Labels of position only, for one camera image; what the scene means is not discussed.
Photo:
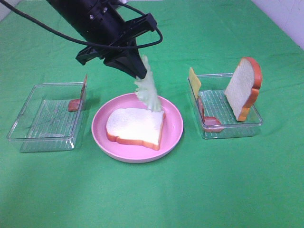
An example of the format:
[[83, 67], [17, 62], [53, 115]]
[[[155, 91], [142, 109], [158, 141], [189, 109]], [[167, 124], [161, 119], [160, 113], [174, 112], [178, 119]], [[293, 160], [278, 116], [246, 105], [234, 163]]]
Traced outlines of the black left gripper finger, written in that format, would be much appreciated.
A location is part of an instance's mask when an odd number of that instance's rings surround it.
[[129, 49], [110, 53], [105, 57], [104, 64], [108, 67], [113, 67], [118, 70], [121, 70], [133, 77], [128, 65], [129, 63], [128, 52]]
[[134, 78], [145, 78], [147, 74], [146, 67], [144, 66], [139, 52], [137, 49], [130, 49], [128, 52], [129, 69]]

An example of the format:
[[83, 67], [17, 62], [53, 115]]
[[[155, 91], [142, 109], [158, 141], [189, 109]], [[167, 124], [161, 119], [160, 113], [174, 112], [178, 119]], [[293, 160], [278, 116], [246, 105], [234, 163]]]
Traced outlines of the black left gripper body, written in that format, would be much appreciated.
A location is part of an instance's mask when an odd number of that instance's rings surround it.
[[128, 21], [118, 13], [91, 13], [84, 22], [76, 23], [75, 28], [86, 40], [86, 47], [76, 56], [82, 65], [96, 57], [104, 60], [115, 51], [138, 50], [157, 44], [156, 41], [143, 45], [136, 43], [138, 36], [157, 30], [157, 22], [150, 13]]

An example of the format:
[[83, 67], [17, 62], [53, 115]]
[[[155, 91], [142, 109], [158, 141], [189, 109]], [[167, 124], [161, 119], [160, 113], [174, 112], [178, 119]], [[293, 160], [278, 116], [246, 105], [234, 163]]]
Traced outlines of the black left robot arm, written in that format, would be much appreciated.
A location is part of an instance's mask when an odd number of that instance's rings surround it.
[[157, 29], [152, 14], [125, 21], [117, 0], [50, 0], [49, 4], [87, 41], [77, 61], [85, 65], [98, 57], [108, 67], [144, 79], [147, 69], [139, 55], [136, 37]]

